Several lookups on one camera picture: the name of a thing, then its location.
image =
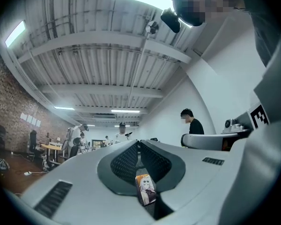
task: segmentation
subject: wooden floor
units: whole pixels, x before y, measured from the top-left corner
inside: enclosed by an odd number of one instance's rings
[[[17,195],[22,194],[32,183],[46,175],[46,173],[33,173],[25,176],[25,172],[43,172],[42,159],[30,162],[25,160],[28,159],[27,155],[22,155],[24,157],[0,150],[0,158],[6,160],[10,166],[8,171],[0,170],[0,182],[5,189]]]

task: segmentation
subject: ceiling beam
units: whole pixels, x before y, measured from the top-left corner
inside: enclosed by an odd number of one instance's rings
[[[77,117],[77,116],[73,116],[72,117],[73,119],[77,120],[77,121],[81,121],[82,119],[80,117]],[[140,122],[141,121],[141,118],[140,117],[137,117],[137,118],[115,118],[115,119],[111,119],[111,120],[104,120],[104,121],[101,121],[101,120],[96,120],[96,119],[93,119],[91,117],[86,117],[84,118],[83,117],[83,121],[87,122],[108,122],[108,123],[118,123],[118,122]]]
[[[43,107],[48,109],[53,114],[57,115],[61,119],[71,123],[71,124],[77,124],[77,121],[73,118],[69,117],[67,114],[65,114],[61,110],[56,110],[53,108],[53,104],[46,98],[44,94],[41,93],[41,91],[34,85],[34,83],[30,80],[28,75],[25,73],[25,71],[22,69],[21,65],[18,63],[16,57],[14,56],[12,51],[8,51],[8,49],[3,46],[0,43],[0,55],[9,69],[9,71],[12,73],[14,78],[18,81],[18,83]]]
[[[141,47],[144,39],[144,36],[136,36],[111,31],[79,32],[52,39],[45,44],[32,49],[31,52],[33,56],[37,56],[57,48],[80,44],[119,44],[132,47]],[[191,57],[187,56],[184,52],[181,52],[173,46],[162,42],[157,42],[155,40],[150,39],[147,42],[146,49],[167,55],[184,63],[189,63],[191,61]],[[23,63],[29,59],[30,55],[28,52],[26,52],[22,57],[19,58],[19,62]]]
[[[156,108],[161,106],[167,98],[181,85],[184,80],[187,79],[187,74],[185,71],[180,67],[174,75],[169,79],[169,82],[164,87],[164,94],[165,96],[161,100],[155,100],[151,107],[149,108],[149,112],[143,116],[140,125],[146,123],[152,118],[153,112]]]
[[[122,95],[128,96],[130,87],[109,86],[109,85],[89,85],[89,84],[73,84],[73,85],[51,85],[57,93],[66,94],[103,94],[103,95]],[[42,93],[54,93],[50,86],[45,85],[39,87]],[[147,88],[133,88],[133,96],[145,98],[163,98],[160,90]]]
[[[146,114],[148,113],[147,109],[141,108],[119,108],[119,107],[87,107],[87,106],[73,106],[76,112],[79,113],[113,113],[111,112],[112,109],[118,110],[139,110],[140,112],[137,114]]]

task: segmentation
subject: white table surface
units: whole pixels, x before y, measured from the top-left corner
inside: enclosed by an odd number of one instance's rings
[[[49,142],[50,145],[54,145],[54,146],[62,146],[62,143],[57,143],[57,142]]]

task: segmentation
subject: poster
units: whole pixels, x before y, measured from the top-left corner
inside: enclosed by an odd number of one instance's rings
[[[27,115],[24,114],[24,113],[21,113],[21,116],[20,116],[21,119],[23,119],[24,121],[26,121],[27,119]]]
[[[26,121],[27,121],[28,123],[31,123],[31,121],[32,121],[32,116],[28,115],[28,118],[27,118]]]
[[[156,201],[156,192],[149,174],[139,175],[135,178],[138,188],[137,194],[141,205],[146,206]]]
[[[37,127],[40,127],[40,126],[41,126],[41,121],[37,120]]]
[[[36,124],[36,122],[37,122],[37,119],[36,119],[36,118],[32,118],[32,122],[31,122],[31,124],[32,124],[32,125],[35,125],[35,124]]]

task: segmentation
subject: office chair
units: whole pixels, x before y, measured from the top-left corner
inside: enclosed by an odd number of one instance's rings
[[[44,153],[43,150],[37,150],[36,147],[37,147],[37,132],[35,130],[32,130],[30,133],[30,146],[28,150],[28,156],[32,157],[31,162],[33,162],[35,156],[39,157],[39,155]]]
[[[70,154],[68,155],[68,157],[60,156],[65,161],[67,161],[69,158],[72,158],[72,157],[77,155],[78,149],[79,149],[79,146],[80,146],[80,138],[79,137],[74,138],[73,144],[74,144],[74,146],[71,148],[71,151],[70,151]]]

